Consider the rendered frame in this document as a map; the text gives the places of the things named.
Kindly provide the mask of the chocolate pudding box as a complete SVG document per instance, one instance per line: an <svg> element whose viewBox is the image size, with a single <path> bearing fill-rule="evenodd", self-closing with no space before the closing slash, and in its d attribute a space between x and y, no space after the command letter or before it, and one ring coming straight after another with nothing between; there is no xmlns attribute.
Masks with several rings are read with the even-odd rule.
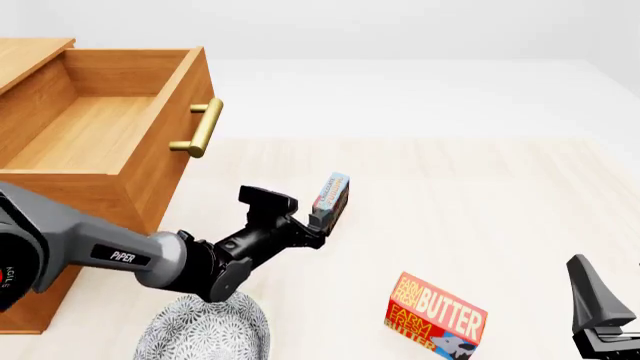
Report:
<svg viewBox="0 0 640 360"><path fill-rule="evenodd" d="M312 205L312 212L328 212L327 235L337 224L349 198L350 177L342 173L331 173Z"/></svg>

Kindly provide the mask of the open wooden drawer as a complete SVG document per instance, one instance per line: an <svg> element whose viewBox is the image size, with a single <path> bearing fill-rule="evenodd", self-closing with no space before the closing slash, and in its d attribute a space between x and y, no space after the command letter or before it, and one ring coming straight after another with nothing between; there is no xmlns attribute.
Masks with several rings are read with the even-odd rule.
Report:
<svg viewBox="0 0 640 360"><path fill-rule="evenodd" d="M213 95L200 47L65 50L0 95L0 181L151 233Z"/></svg>

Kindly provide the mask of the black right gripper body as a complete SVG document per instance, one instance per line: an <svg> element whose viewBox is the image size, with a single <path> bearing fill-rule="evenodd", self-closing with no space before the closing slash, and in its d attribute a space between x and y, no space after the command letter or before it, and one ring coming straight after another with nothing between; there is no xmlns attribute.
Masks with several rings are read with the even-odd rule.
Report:
<svg viewBox="0 0 640 360"><path fill-rule="evenodd" d="M640 332L594 328L580 330L572 338L582 359L640 360Z"/></svg>

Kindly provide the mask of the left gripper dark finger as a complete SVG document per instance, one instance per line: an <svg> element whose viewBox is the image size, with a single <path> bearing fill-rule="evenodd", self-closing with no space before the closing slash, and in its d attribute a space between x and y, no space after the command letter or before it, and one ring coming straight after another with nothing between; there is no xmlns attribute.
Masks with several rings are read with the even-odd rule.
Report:
<svg viewBox="0 0 640 360"><path fill-rule="evenodd" d="M327 235L328 212L312 212L309 215L308 228L312 233Z"/></svg>

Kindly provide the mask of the wooden cabinet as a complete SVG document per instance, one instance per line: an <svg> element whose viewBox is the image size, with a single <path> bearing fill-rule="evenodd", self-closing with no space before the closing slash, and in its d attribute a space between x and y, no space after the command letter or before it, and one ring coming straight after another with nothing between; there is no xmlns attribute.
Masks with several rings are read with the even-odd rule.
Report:
<svg viewBox="0 0 640 360"><path fill-rule="evenodd" d="M0 38L0 181L29 179L30 165L9 163L73 101L77 93L58 56L72 38ZM48 329L80 268L62 272L45 293L28 293L0 314L0 335L40 335Z"/></svg>

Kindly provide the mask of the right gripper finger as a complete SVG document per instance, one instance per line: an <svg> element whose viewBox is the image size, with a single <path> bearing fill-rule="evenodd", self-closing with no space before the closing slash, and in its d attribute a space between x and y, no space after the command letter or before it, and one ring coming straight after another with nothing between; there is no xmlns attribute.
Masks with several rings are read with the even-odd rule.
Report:
<svg viewBox="0 0 640 360"><path fill-rule="evenodd" d="M573 298L574 334L584 329L621 327L636 315L604 284L590 261L576 254L566 263Z"/></svg>

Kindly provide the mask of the grey patterned bowl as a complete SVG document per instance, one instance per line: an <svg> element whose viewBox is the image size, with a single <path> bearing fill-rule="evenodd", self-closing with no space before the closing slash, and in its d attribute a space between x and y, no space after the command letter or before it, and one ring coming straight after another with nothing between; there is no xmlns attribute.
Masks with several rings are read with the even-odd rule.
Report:
<svg viewBox="0 0 640 360"><path fill-rule="evenodd" d="M260 306L241 292L224 302L180 296L151 320L133 360L268 360L270 329Z"/></svg>

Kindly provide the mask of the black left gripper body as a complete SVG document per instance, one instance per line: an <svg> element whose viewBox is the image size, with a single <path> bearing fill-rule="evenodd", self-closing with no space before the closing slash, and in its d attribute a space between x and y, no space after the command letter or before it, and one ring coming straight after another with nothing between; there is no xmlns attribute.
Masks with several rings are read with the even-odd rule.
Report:
<svg viewBox="0 0 640 360"><path fill-rule="evenodd" d="M274 220L272 245L276 250L285 248L312 248L318 250L325 245L326 235L312 230L290 215L278 216Z"/></svg>

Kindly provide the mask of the red butter box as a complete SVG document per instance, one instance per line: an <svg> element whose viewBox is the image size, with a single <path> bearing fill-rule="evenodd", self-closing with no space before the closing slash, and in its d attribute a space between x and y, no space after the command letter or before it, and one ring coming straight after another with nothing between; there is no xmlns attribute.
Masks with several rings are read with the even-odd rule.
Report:
<svg viewBox="0 0 640 360"><path fill-rule="evenodd" d="M384 324L446 360L470 360L488 313L403 272L389 297Z"/></svg>

